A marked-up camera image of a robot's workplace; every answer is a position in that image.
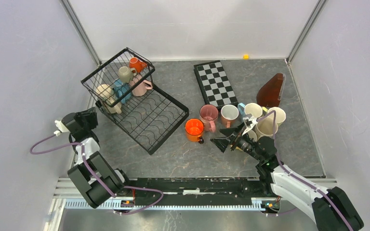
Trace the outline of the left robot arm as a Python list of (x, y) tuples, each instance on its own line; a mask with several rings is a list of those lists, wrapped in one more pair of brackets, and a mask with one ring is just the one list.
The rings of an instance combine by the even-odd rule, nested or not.
[(69, 141), (76, 143), (78, 158), (67, 174), (86, 202), (97, 208), (110, 197), (126, 196), (132, 183), (120, 169), (112, 169), (100, 154), (99, 140), (93, 132), (98, 126), (95, 107), (70, 113), (55, 121), (61, 132), (69, 132)]

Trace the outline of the yellow mug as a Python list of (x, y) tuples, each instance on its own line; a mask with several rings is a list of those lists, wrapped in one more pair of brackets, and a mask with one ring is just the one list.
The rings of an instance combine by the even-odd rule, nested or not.
[(286, 120), (286, 113), (283, 109), (279, 108), (279, 107), (271, 107), (267, 110), (266, 114), (265, 115), (269, 115), (271, 119), (273, 119), (274, 117), (274, 114), (272, 113), (272, 111), (275, 111), (276, 114), (276, 123), (277, 125), (280, 127)]

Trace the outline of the blue cup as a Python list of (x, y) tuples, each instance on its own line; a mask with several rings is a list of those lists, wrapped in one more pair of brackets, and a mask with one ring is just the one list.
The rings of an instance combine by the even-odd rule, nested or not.
[(116, 98), (120, 98), (122, 95), (127, 93), (127, 95), (121, 99), (121, 103), (125, 104), (132, 96), (131, 92), (129, 91), (130, 85), (127, 83), (123, 83), (120, 79), (116, 79), (114, 82), (114, 94), (116, 95)]

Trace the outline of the light blue mug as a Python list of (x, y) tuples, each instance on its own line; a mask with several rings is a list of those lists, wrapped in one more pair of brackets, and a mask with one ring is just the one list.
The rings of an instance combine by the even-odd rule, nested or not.
[(242, 117), (245, 117), (249, 114), (251, 114), (255, 118), (260, 118), (263, 116), (263, 110), (261, 106), (256, 103), (239, 103), (237, 108)]

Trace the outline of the orange cup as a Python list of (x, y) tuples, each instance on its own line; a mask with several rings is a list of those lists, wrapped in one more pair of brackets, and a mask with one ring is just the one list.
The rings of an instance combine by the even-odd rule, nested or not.
[(204, 143), (204, 124), (201, 120), (196, 118), (187, 120), (185, 123), (185, 132), (189, 141), (198, 142), (199, 144)]

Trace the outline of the cream mug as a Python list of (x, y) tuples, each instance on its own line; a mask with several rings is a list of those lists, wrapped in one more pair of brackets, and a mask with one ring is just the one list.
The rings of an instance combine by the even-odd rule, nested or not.
[(108, 84), (101, 84), (97, 87), (96, 93), (98, 96), (103, 100), (102, 104), (106, 107), (107, 111), (111, 114), (121, 114), (122, 104), (118, 102), (116, 105), (111, 106), (113, 103), (116, 102), (116, 97), (112, 87)]

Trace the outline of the tan tall cup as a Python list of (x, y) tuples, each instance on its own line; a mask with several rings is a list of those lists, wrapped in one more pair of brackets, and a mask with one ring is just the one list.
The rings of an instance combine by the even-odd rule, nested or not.
[(255, 133), (257, 139), (261, 137), (270, 137), (272, 138), (274, 134), (278, 132), (278, 124), (274, 124), (274, 116), (269, 115), (268, 117), (260, 117), (257, 119), (257, 124), (255, 128)]

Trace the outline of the pink floral mug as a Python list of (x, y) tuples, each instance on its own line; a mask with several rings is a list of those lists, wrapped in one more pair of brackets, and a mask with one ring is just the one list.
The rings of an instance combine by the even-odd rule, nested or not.
[(216, 122), (219, 117), (218, 109), (211, 104), (206, 104), (201, 107), (199, 117), (204, 125), (204, 130), (212, 133), (216, 132)]

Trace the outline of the salmon pink mug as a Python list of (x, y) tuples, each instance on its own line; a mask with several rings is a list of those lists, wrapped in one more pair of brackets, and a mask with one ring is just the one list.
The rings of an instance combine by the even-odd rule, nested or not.
[(230, 128), (239, 116), (238, 108), (234, 105), (227, 104), (221, 109), (221, 122), (226, 128)]

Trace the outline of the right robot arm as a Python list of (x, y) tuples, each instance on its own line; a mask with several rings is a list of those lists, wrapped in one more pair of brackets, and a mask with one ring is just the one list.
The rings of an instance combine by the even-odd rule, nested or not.
[(275, 141), (261, 137), (252, 141), (243, 134), (243, 125), (220, 130), (223, 137), (210, 141), (221, 152), (241, 149), (258, 160), (259, 191), (264, 196), (280, 196), (314, 221), (319, 231), (359, 231), (364, 222), (344, 190), (335, 186), (320, 186), (300, 176), (284, 164), (278, 156)]

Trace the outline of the yellow cup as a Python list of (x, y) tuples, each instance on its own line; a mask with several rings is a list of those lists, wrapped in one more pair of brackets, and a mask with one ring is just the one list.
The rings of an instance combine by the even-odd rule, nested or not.
[(249, 136), (249, 139), (252, 140), (253, 142), (257, 141), (257, 135), (253, 129), (248, 131), (247, 135)]

